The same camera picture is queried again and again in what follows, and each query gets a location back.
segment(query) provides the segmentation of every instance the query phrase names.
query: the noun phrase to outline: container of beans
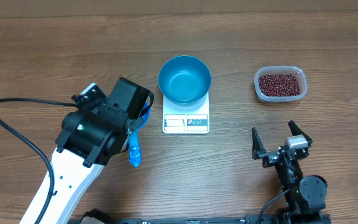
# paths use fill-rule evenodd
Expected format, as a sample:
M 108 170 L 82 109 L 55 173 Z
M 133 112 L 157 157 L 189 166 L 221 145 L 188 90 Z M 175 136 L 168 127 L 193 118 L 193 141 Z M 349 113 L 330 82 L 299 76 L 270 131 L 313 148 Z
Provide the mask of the container of beans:
M 302 99 L 308 91 L 305 73 L 295 66 L 263 67 L 255 74 L 258 99 L 267 103 Z

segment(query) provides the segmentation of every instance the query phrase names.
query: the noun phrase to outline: wooden surface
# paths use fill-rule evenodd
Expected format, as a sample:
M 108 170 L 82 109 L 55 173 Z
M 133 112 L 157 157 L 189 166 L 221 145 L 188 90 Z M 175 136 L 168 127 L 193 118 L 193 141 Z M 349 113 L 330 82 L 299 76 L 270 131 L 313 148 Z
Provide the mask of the wooden surface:
M 358 10 L 358 0 L 0 0 L 0 18 Z
M 176 55 L 200 58 L 213 74 L 207 135 L 162 134 L 157 76 Z M 305 98 L 258 102 L 254 75 L 269 65 L 302 68 Z M 358 223 L 358 11 L 0 19 L 0 98 L 70 101 L 91 82 L 110 92 L 119 77 L 156 96 L 139 133 L 143 161 L 135 169 L 128 154 L 112 157 L 74 217 L 92 208 L 114 218 L 259 213 L 280 188 L 275 169 L 251 159 L 251 128 L 273 150 L 294 119 L 314 140 L 303 172 L 328 181 L 323 213 L 334 223 Z M 0 105 L 0 117 L 47 155 L 69 111 Z M 41 159 L 0 127 L 0 223 L 21 219 L 45 173 Z

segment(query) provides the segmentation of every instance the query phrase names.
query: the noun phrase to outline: digital scale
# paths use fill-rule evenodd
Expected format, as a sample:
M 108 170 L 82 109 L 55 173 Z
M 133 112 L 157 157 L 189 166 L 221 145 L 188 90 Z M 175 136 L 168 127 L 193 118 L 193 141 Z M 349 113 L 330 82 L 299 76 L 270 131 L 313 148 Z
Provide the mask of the digital scale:
M 177 105 L 163 96 L 162 132 L 165 134 L 208 134 L 209 93 L 193 105 Z

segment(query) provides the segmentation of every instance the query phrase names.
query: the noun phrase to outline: blue bowl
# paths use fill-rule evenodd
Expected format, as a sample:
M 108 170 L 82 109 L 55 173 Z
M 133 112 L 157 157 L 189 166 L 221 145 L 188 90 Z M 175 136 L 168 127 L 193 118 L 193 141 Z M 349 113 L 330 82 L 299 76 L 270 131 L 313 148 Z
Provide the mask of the blue bowl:
M 211 88 L 212 77 L 200 59 L 182 55 L 167 61 L 158 75 L 158 85 L 168 100 L 190 105 L 204 97 Z

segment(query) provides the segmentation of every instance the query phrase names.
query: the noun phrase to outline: blue utensil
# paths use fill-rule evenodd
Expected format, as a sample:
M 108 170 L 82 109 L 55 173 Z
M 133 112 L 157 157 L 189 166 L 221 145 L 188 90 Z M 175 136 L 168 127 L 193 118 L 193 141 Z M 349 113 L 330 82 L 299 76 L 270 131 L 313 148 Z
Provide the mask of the blue utensil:
M 168 100 L 192 105 L 204 97 L 212 84 L 211 73 L 200 59 L 182 55 L 167 61 L 158 75 L 158 85 Z
M 148 104 L 146 103 L 143 106 L 143 109 L 146 108 Z M 132 164 L 134 167 L 138 167 L 140 163 L 142 162 L 142 151 L 140 150 L 140 144 L 139 139 L 137 137 L 137 132 L 140 128 L 143 128 L 143 126 L 147 123 L 147 120 L 149 119 L 150 112 L 152 109 L 150 108 L 146 114 L 141 116 L 143 119 L 143 123 L 135 129 L 132 134 L 129 135 L 129 163 Z

